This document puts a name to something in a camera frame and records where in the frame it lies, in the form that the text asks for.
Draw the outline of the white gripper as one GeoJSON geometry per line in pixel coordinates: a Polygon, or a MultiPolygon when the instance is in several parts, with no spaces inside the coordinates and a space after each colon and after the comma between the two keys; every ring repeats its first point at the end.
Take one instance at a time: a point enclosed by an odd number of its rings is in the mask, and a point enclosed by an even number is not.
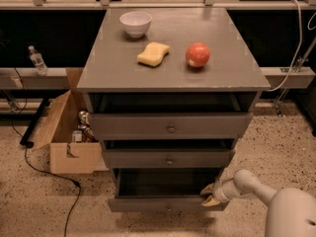
{"type": "Polygon", "coordinates": [[[207,185],[201,190],[202,196],[209,196],[201,203],[202,206],[217,206],[221,202],[229,202],[238,197],[238,190],[232,179],[218,180],[214,184],[207,185]]]}

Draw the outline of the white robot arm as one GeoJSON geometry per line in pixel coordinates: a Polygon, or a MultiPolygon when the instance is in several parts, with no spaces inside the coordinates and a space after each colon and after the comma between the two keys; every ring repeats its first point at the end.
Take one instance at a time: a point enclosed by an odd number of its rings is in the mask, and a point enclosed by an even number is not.
{"type": "Polygon", "coordinates": [[[234,198],[259,199],[267,207],[265,237],[316,237],[316,198],[302,190],[275,190],[252,172],[241,169],[228,180],[217,180],[201,190],[203,206],[234,198]]]}

